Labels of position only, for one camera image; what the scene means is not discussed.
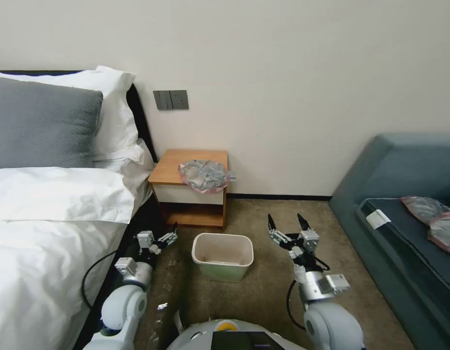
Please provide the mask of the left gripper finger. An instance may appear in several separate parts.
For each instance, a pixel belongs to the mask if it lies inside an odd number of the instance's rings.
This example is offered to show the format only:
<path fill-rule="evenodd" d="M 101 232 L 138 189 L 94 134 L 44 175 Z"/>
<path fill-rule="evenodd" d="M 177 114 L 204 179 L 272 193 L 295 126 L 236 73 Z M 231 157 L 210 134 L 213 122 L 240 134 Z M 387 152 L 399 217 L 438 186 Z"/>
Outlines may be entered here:
<path fill-rule="evenodd" d="M 178 223 L 175 222 L 169 232 L 158 238 L 160 244 L 172 244 L 177 239 L 177 227 Z"/>
<path fill-rule="evenodd" d="M 155 255 L 159 255 L 162 252 L 162 250 L 173 244 L 175 241 L 176 237 L 167 237 L 154 240 L 152 244 L 149 246 L 149 252 Z"/>

